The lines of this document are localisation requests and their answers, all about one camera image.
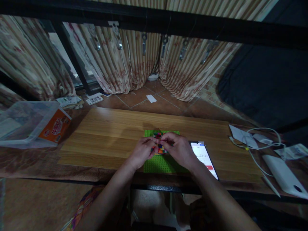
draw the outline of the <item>forearm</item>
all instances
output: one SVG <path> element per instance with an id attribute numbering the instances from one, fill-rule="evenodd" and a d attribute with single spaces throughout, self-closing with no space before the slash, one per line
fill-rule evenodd
<path id="1" fill-rule="evenodd" d="M 203 163 L 196 163 L 191 174 L 199 185 L 206 204 L 213 214 L 213 219 L 216 220 L 220 229 L 260 230 Z"/>
<path id="2" fill-rule="evenodd" d="M 127 194 L 135 171 L 129 161 L 122 164 L 81 219 L 76 231 L 97 230 L 101 227 L 115 205 Z"/>

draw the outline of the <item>white power bank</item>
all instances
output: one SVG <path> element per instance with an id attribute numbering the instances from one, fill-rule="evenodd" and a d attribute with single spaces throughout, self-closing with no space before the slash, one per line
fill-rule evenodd
<path id="1" fill-rule="evenodd" d="M 269 155 L 262 157 L 283 191 L 308 199 L 307 191 L 282 159 Z"/>

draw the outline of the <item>plastic storage box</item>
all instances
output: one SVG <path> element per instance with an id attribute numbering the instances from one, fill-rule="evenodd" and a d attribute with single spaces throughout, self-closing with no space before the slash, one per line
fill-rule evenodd
<path id="1" fill-rule="evenodd" d="M 0 115 L 0 146 L 55 147 L 71 122 L 59 102 L 20 101 Z"/>

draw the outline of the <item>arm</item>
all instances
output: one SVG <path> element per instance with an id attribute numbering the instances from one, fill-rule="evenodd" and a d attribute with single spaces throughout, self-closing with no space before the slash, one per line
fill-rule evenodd
<path id="1" fill-rule="evenodd" d="M 158 151 L 155 142 L 158 143 L 159 141 L 153 137 L 144 137 L 138 141 L 132 154 L 112 176 L 107 186 L 91 205 L 89 211 L 81 219 L 75 229 L 76 231 L 94 231 L 102 226 L 116 204 L 127 194 L 136 170 L 142 167 L 144 162 L 151 159 L 155 152 Z"/>
<path id="2" fill-rule="evenodd" d="M 207 167 L 198 160 L 186 137 L 166 133 L 162 136 L 160 143 L 180 165 L 190 171 L 219 229 L 260 230 Z"/>

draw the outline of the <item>orange label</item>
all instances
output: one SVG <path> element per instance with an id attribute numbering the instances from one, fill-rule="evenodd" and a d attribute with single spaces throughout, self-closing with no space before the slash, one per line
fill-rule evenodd
<path id="1" fill-rule="evenodd" d="M 39 138 L 58 143 L 70 123 L 70 118 L 68 118 L 60 109 L 58 109 L 39 135 Z"/>

